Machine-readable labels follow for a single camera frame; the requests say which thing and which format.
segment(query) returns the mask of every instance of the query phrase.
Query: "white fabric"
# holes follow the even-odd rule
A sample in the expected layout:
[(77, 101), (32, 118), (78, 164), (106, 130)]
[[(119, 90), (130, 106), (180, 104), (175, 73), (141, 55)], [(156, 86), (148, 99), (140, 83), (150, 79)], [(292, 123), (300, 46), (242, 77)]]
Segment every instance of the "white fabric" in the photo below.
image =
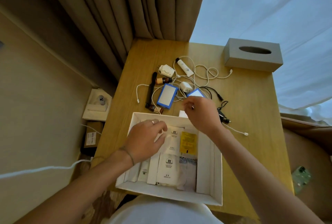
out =
[(222, 224), (204, 204), (140, 195), (102, 224)]
[[(299, 109), (332, 98), (331, 27), (332, 0), (203, 0), (190, 42), (280, 43), (284, 65), (273, 73), (278, 103)], [(332, 102), (325, 109), (332, 111)]]

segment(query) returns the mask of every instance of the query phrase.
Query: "open cardboard box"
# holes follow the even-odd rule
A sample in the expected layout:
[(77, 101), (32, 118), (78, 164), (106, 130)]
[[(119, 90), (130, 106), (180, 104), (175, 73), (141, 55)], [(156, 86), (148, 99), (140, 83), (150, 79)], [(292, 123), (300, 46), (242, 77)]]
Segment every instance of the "open cardboard box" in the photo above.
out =
[(118, 177), (116, 188), (193, 203), (222, 206), (222, 154), (207, 135), (194, 128), (188, 118), (177, 116), (156, 115), (134, 112), (132, 114), (129, 131), (140, 121), (158, 119), (168, 126), (176, 126), (196, 131), (198, 135), (197, 146), (197, 183), (196, 192), (177, 190), (170, 186), (151, 185), (146, 182), (132, 182), (133, 176), (139, 173), (140, 163)]

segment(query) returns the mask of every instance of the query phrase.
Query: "wooden desk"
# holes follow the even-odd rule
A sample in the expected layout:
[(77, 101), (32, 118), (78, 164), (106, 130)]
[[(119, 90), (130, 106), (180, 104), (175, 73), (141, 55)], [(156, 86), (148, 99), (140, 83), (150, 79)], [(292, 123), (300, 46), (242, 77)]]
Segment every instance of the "wooden desk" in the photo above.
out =
[[(151, 76), (158, 71), (158, 66), (173, 66), (174, 60), (183, 55), (190, 56), (195, 64), (216, 67), (220, 76), (227, 76), (230, 68), (223, 65), (223, 46), (185, 43), (168, 40), (136, 40), (129, 52), (120, 82), (112, 100), (110, 112), (99, 141), (96, 157), (109, 156), (123, 145), (133, 112), (150, 111), (144, 108), (148, 87), (140, 86), (138, 90), (140, 103), (136, 99), (136, 86), (151, 83)], [(190, 68), (189, 59), (182, 59)], [(184, 72), (176, 64), (181, 75)], [(197, 73), (205, 76), (203, 68)], [(196, 78), (198, 84), (205, 80)], [(229, 103), (223, 112), (231, 119), (231, 127), (248, 132), (248, 136), (234, 133), (237, 140), (249, 150), (270, 172), (274, 174), (289, 190), (293, 190), (291, 171), (288, 162), (286, 144), (274, 89), (272, 74), (263, 71), (233, 68), (227, 79), (214, 79), (209, 83)], [(217, 106), (220, 102), (212, 92)], [(175, 102), (164, 115), (178, 116), (182, 102)], [(210, 209), (230, 214), (258, 218), (241, 185), (230, 167), (223, 159), (223, 206), (209, 206)]]

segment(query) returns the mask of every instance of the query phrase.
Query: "yellow packet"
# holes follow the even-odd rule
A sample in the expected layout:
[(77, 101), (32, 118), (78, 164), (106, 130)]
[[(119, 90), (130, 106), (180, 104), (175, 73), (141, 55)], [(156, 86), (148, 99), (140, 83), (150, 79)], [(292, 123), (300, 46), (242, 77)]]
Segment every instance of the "yellow packet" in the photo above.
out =
[(197, 135), (182, 131), (180, 141), (180, 152), (196, 155)]

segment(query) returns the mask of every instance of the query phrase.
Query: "tissue box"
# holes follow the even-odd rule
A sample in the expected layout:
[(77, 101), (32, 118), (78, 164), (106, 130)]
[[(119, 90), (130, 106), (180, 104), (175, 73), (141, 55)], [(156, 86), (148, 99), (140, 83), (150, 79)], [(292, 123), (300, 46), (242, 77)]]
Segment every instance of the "tissue box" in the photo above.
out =
[(196, 192), (177, 190), (171, 186), (147, 184), (138, 181), (140, 163), (118, 177), (115, 187), (173, 200), (222, 206), (222, 154), (207, 135), (199, 132), (188, 118), (134, 112), (130, 129), (140, 121), (158, 119), (168, 126), (189, 129), (197, 134), (197, 183)]
[(283, 65), (280, 45), (230, 38), (224, 48), (225, 66), (274, 72)]

